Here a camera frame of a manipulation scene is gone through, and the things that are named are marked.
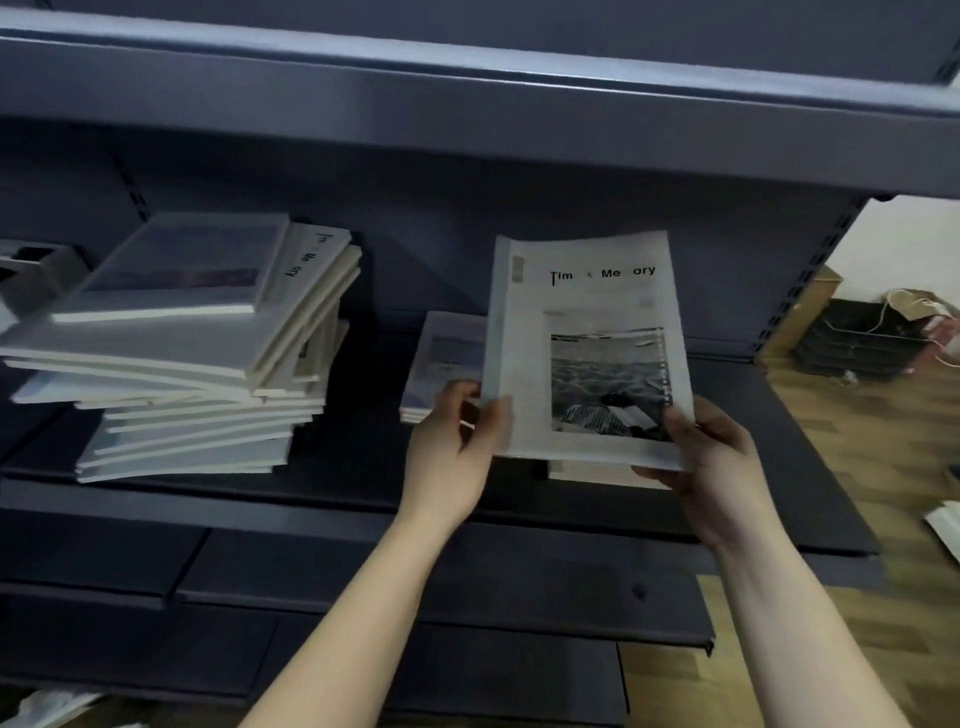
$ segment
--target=metal shelf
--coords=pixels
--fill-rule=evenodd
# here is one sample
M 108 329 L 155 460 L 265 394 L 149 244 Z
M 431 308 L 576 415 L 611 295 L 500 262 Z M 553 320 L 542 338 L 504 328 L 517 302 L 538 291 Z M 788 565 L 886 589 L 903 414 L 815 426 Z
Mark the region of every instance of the metal shelf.
M 0 114 L 960 197 L 960 94 L 0 9 Z

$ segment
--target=white wall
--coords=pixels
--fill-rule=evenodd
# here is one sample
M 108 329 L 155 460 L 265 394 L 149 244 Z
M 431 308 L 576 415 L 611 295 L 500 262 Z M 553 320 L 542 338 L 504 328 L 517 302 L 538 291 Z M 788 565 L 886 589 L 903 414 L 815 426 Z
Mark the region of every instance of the white wall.
M 922 288 L 960 305 L 960 202 L 871 201 L 827 263 L 844 278 L 838 298 L 878 301 L 891 288 Z

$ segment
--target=cardboard box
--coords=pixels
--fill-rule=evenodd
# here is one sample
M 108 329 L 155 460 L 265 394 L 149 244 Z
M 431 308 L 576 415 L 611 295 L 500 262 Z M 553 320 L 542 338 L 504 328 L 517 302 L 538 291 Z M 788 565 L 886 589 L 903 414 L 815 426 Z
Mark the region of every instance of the cardboard box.
M 944 353 L 944 348 L 949 346 L 954 337 L 960 336 L 960 308 L 944 301 L 933 291 L 918 288 L 893 291 L 887 300 L 890 307 L 907 321 L 916 322 L 918 333 L 931 341 L 905 369 L 908 374 L 935 362 L 938 356 L 951 364 L 960 364 L 960 361 L 953 361 L 955 357 Z
M 789 356 L 793 348 L 804 338 L 806 330 L 827 307 L 837 286 L 842 282 L 843 278 L 829 266 L 825 265 L 821 268 L 797 302 L 793 304 L 793 308 L 780 322 L 773 336 L 767 340 L 767 345 L 760 355 L 768 359 Z

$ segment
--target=gray metal shelving unit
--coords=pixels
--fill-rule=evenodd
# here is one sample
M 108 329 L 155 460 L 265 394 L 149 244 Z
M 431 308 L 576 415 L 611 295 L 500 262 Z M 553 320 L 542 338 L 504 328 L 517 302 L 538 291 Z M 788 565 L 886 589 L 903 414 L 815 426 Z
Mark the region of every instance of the gray metal shelving unit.
M 960 5 L 11 4 L 0 236 L 97 262 L 159 210 L 285 209 L 352 229 L 364 274 L 344 300 L 353 328 L 327 412 L 272 475 L 79 486 L 90 413 L 4 406 L 0 517 L 21 553 L 0 559 L 0 679 L 259 694 L 396 509 L 416 330 L 426 310 L 486 312 L 501 232 L 670 230 L 694 388 L 756 433 L 821 579 L 882 584 L 876 539 L 752 362 L 868 199 L 960 198 L 960 94 L 943 88 Z M 111 564 L 125 544 L 147 565 L 137 579 Z M 615 640 L 709 648 L 695 574 L 714 570 L 668 494 L 497 463 L 388 705 L 622 722 Z M 91 639 L 64 658 L 46 636 L 112 625 L 135 651 Z M 240 639 L 218 669 L 226 635 Z

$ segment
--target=white book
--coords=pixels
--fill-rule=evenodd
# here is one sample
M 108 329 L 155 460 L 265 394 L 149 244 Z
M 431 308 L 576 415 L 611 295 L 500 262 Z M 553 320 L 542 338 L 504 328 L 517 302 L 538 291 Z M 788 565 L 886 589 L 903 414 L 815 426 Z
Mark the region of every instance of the white book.
M 333 364 L 334 356 L 336 356 L 337 351 L 340 350 L 344 339 L 347 337 L 349 326 L 350 324 L 348 321 L 337 322 L 336 336 L 334 337 L 333 347 L 329 358 L 325 359 L 321 363 L 322 370 L 318 380 L 305 384 L 305 389 L 303 390 L 301 397 L 257 398 L 251 402 L 220 401 L 210 398 L 195 397 L 187 404 L 175 406 L 131 406 L 128 408 L 118 409 L 115 412 L 107 412 L 104 414 L 104 418 L 108 420 L 141 420 L 167 418 L 178 415 L 197 415 L 210 412 L 236 413 L 237 411 L 250 409 L 252 407 L 263 407 L 266 410 L 272 410 L 275 412 L 286 412 L 291 409 L 310 407 L 314 409 L 317 414 L 323 414 L 324 406 L 326 404 L 326 386 L 330 374 L 330 367 Z
M 54 296 L 72 290 L 90 272 L 71 246 L 27 240 L 0 240 L 0 266 L 15 271 L 38 270 Z
M 29 318 L 55 297 L 38 270 L 12 270 L 0 264 L 0 331 Z
M 0 355 L 43 360 L 152 367 L 239 379 L 273 368 L 344 276 L 360 249 L 349 231 L 293 225 L 266 300 L 251 316 L 191 316 L 58 326 L 35 316 L 0 337 Z
M 497 238 L 484 399 L 512 398 L 498 454 L 680 470 L 663 429 L 693 416 L 665 232 Z
M 926 514 L 924 520 L 940 540 L 960 562 L 960 502 L 948 500 L 942 506 Z
M 486 338 L 486 316 L 427 311 L 400 400 L 401 415 L 407 413 L 422 420 L 451 379 L 479 381 Z
M 73 406 L 77 409 L 111 409 L 123 407 L 154 407 L 175 404 L 181 402 L 193 401 L 192 397 L 149 397 L 133 400 L 89 400 L 77 401 Z
M 288 434 L 286 438 L 106 463 L 83 468 L 77 475 L 77 480 L 91 483 L 97 480 L 167 473 L 223 473 L 235 472 L 234 468 L 259 468 L 269 471 L 274 466 L 286 464 L 292 439 L 292 434 Z
M 161 212 L 55 307 L 58 324 L 254 313 L 286 214 Z
M 303 349 L 304 347 L 309 346 L 310 342 L 314 339 L 319 339 L 320 341 L 318 341 L 315 347 L 322 351 L 323 338 L 325 336 L 336 336 L 337 310 L 339 307 L 340 300 L 331 299 L 317 309 L 315 316 L 311 318 L 311 323 L 315 320 L 318 320 L 318 324 L 312 329 L 312 332 L 304 331 L 302 334 L 304 336 L 308 336 L 309 338 L 301 346 L 291 346 L 287 350 L 287 353 L 284 354 L 283 358 L 277 363 L 270 376 L 268 376 L 267 379 L 260 384 L 260 386 L 253 390 L 253 394 L 256 397 L 286 397 L 287 393 L 290 391 L 305 391 L 306 383 L 303 380 L 295 380 L 297 367 L 300 365 Z M 317 357 L 315 361 L 318 368 L 316 376 L 319 378 L 320 369 L 323 366 L 323 362 L 319 359 L 319 357 Z
M 317 395 L 326 396 L 326 386 L 330 377 L 330 368 L 333 366 L 333 359 L 340 350 L 340 345 L 347 336 L 350 324 L 348 321 L 337 321 L 334 324 L 334 335 L 331 337 L 332 346 L 324 347 L 324 359 L 318 362 L 319 369 L 309 381 L 291 380 L 284 387 L 276 389 L 256 389 L 255 395 L 262 396 L 266 400 L 304 400 Z
M 325 404 L 325 398 L 314 397 L 297 400 L 266 399 L 257 400 L 257 402 L 262 403 L 247 404 L 245 402 L 211 400 L 197 404 L 188 403 L 180 405 L 174 403 L 169 405 L 161 404 L 154 406 L 130 406 L 105 412 L 104 419 L 111 421 L 130 420 L 132 422 L 139 422 L 163 420 L 185 415 L 202 415 L 216 412 L 236 414 L 238 412 L 246 412 L 253 409 L 263 409 L 264 411 L 282 413 L 290 411 L 291 409 L 303 409 L 304 407 L 316 407 L 317 409 L 322 409 Z
M 134 432 L 112 433 L 108 427 L 101 427 L 94 435 L 95 442 L 91 441 L 93 454 L 112 455 L 116 452 L 132 452 L 134 450 L 157 449 L 179 443 L 220 439 L 238 432 L 268 429 L 281 425 L 304 425 L 313 419 L 312 415 L 288 416 L 260 422 L 234 422 L 231 424 L 195 425 L 185 424 L 166 427 L 161 430 L 137 430 Z
M 548 468 L 551 480 L 576 480 L 581 483 L 622 485 L 626 488 L 670 490 L 658 480 L 640 477 L 629 465 L 620 463 L 590 463 L 579 460 L 551 460 Z
M 300 349 L 297 363 L 294 366 L 293 380 L 295 382 L 320 381 L 324 362 L 332 362 L 337 351 L 337 316 L 340 313 L 340 302 L 326 315 L 326 318 L 313 332 Z
M 143 367 L 109 367 L 101 364 L 83 364 L 68 361 L 50 361 L 41 359 L 4 359 L 8 367 L 31 369 L 38 372 L 58 372 L 61 374 L 100 376 L 110 381 L 128 380 L 139 386 L 168 384 L 179 390 L 191 389 L 194 392 L 214 392 L 224 400 L 253 399 L 250 389 L 235 379 L 203 374 L 177 376 L 176 372 L 163 372 Z
M 107 422 L 107 432 L 140 432 L 145 430 L 166 430 L 172 427 L 179 428 L 192 425 L 217 425 L 221 423 L 256 423 L 271 425 L 274 421 L 299 420 L 300 418 L 313 419 L 314 415 L 322 414 L 322 407 L 302 407 L 299 409 L 276 410 L 268 407 L 249 407 L 238 409 L 226 414 L 194 414 L 180 415 L 179 417 L 161 417 L 151 420 L 113 421 Z
M 142 383 L 101 376 L 36 372 L 13 393 L 18 404 L 77 400 L 130 400 L 189 396 L 196 390 L 172 384 Z
M 121 437 L 121 435 L 109 435 L 104 433 L 108 437 Z M 165 447 L 156 447 L 148 449 L 137 449 L 121 453 L 112 453 L 107 455 L 97 455 L 94 453 L 95 443 L 97 440 L 97 435 L 94 435 L 93 440 L 90 441 L 90 444 L 86 446 L 84 454 L 81 455 L 80 459 L 77 461 L 77 468 L 92 468 L 98 465 L 106 465 L 107 463 L 122 463 L 130 460 L 139 460 L 144 457 L 159 457 L 161 455 L 176 455 L 181 452 L 191 452 L 193 450 L 202 450 L 202 449 L 211 449 L 211 448 L 220 448 L 224 445 L 242 445 L 245 443 L 257 443 L 261 440 L 276 440 L 289 438 L 293 435 L 293 426 L 292 425 L 273 425 L 270 427 L 264 427 L 263 429 L 246 431 L 246 432 L 237 432 L 229 435 L 221 435 L 218 437 L 212 437 L 207 440 L 192 440 L 186 441 L 179 444 L 174 444 Z

